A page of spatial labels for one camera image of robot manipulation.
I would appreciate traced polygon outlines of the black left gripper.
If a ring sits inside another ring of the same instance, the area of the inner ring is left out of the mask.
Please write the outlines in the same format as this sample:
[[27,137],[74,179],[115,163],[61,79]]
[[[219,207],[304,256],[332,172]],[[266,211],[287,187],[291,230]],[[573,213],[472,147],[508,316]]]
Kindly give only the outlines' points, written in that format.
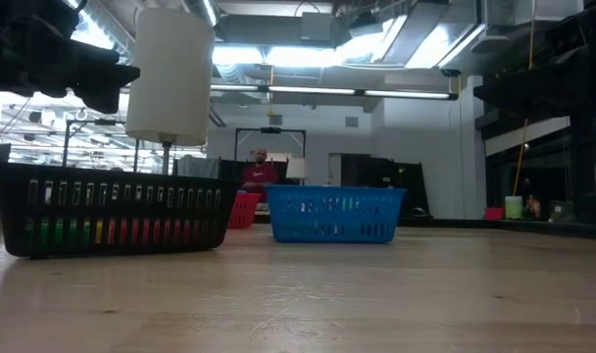
[[60,97],[74,86],[74,95],[87,108],[115,114],[120,109],[124,83],[108,79],[75,82],[78,66],[83,74],[109,74],[123,81],[140,77],[139,68],[119,60],[117,51],[65,37],[39,17],[0,25],[0,91],[23,96],[46,91]]

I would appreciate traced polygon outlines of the black plastic basket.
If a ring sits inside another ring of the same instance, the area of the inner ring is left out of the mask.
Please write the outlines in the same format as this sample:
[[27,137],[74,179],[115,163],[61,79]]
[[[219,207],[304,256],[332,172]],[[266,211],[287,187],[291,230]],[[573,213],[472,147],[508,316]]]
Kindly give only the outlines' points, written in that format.
[[[0,164],[0,217],[6,250],[16,257],[46,258],[93,254],[178,253],[209,250],[224,242],[239,184],[233,180],[166,176],[39,165]],[[76,249],[34,249],[25,241],[28,219],[91,221],[90,242]],[[147,244],[107,243],[108,221],[149,219]],[[95,243],[96,221],[104,221]],[[164,219],[201,222],[193,244],[157,244],[153,224]]]

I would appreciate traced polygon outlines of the red small pieces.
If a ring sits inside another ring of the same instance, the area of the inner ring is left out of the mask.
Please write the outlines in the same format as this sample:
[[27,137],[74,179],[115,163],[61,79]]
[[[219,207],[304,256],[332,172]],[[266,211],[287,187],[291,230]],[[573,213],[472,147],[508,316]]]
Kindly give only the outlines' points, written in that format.
[[149,219],[112,218],[107,226],[107,243],[119,245],[147,244],[150,240]]

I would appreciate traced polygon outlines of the green mini stapler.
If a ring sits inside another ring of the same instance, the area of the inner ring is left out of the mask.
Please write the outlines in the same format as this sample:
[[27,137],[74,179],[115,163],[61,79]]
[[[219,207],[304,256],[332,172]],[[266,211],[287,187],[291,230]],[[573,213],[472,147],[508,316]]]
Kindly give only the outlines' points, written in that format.
[[76,249],[90,242],[91,221],[80,219],[28,219],[25,241],[34,249]]

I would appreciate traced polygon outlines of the red mini stapler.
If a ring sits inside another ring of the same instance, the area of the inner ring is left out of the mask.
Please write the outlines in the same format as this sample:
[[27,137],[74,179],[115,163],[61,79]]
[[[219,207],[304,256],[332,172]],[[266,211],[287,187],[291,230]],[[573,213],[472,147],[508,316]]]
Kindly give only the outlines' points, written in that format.
[[193,219],[164,219],[153,224],[152,241],[157,244],[193,244],[202,238],[202,225]]

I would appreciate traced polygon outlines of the red plastic basket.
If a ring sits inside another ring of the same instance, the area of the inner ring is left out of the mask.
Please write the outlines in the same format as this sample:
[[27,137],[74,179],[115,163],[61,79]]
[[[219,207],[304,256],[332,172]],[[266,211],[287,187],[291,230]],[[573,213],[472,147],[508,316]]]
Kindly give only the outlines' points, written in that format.
[[259,193],[238,191],[233,203],[228,227],[236,229],[251,227],[255,219],[260,197],[261,195]]

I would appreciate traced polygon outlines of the blue plastic basket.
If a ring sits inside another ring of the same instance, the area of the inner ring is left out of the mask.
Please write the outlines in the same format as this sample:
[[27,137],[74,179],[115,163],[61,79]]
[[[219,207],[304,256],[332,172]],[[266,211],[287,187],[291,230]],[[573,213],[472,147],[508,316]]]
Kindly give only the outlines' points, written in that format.
[[270,185],[273,238],[281,243],[389,243],[406,194],[397,188]]

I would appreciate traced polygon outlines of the table lamp white cylinder shade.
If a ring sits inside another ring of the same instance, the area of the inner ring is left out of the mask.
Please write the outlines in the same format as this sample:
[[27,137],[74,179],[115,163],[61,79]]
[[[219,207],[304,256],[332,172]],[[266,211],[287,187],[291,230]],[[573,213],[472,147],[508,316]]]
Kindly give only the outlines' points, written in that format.
[[140,13],[132,64],[140,77],[130,87],[125,132],[164,149],[169,172],[173,146],[206,142],[215,33],[197,16],[173,9]]

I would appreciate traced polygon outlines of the pale green cup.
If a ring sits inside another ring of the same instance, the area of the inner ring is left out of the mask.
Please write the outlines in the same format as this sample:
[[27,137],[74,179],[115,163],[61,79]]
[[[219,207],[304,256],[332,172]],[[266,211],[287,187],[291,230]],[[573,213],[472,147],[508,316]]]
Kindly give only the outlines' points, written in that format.
[[523,201],[522,197],[506,196],[505,197],[505,218],[508,220],[518,220],[522,217]]

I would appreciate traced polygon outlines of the grey fabric cover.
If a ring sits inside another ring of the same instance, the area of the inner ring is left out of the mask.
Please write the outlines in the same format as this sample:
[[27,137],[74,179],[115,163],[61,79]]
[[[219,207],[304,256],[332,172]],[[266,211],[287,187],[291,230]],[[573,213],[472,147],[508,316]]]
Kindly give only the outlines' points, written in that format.
[[198,158],[185,155],[176,160],[175,174],[180,177],[218,178],[220,159]]

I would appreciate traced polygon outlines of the black cabinets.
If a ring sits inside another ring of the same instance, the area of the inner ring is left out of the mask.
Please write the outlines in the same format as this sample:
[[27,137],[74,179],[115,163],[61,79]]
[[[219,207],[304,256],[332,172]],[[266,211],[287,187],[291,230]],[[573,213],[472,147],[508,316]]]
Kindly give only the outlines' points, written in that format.
[[400,219],[431,219],[421,163],[399,163],[369,155],[341,155],[341,185],[406,189]]

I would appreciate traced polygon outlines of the person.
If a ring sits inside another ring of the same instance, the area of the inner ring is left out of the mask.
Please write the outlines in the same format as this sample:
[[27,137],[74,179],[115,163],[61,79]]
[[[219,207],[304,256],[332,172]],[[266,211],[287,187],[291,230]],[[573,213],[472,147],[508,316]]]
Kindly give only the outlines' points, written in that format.
[[273,162],[268,161],[268,151],[257,149],[254,164],[243,172],[243,188],[250,193],[261,193],[268,184],[278,182]]

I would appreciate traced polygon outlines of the long fluorescent light fixture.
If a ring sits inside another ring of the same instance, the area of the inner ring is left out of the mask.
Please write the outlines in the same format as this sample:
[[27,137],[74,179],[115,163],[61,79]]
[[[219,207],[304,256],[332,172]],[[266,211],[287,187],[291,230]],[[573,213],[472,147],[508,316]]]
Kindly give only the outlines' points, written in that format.
[[354,96],[354,97],[370,97],[370,98],[420,99],[420,100],[444,100],[444,101],[455,101],[459,98],[459,95],[457,93],[453,93],[453,92],[379,90],[379,89],[308,87],[308,86],[287,86],[287,85],[212,83],[211,90],[217,91],[217,92],[291,93],[291,94],[315,94],[315,95]]

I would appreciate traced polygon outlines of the grey ceiling unit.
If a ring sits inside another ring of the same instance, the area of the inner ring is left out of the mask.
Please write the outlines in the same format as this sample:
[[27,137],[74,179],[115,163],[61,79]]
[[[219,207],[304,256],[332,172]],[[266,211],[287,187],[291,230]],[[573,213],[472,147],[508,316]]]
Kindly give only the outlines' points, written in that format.
[[329,42],[332,38],[332,18],[328,13],[303,12],[301,26],[303,41]]

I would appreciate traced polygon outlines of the small white table lamp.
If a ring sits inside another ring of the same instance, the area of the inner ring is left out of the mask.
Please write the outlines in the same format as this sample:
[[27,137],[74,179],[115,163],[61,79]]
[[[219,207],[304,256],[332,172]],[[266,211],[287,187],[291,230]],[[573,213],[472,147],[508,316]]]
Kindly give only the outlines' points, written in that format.
[[285,178],[303,185],[307,178],[306,159],[298,157],[288,159]]

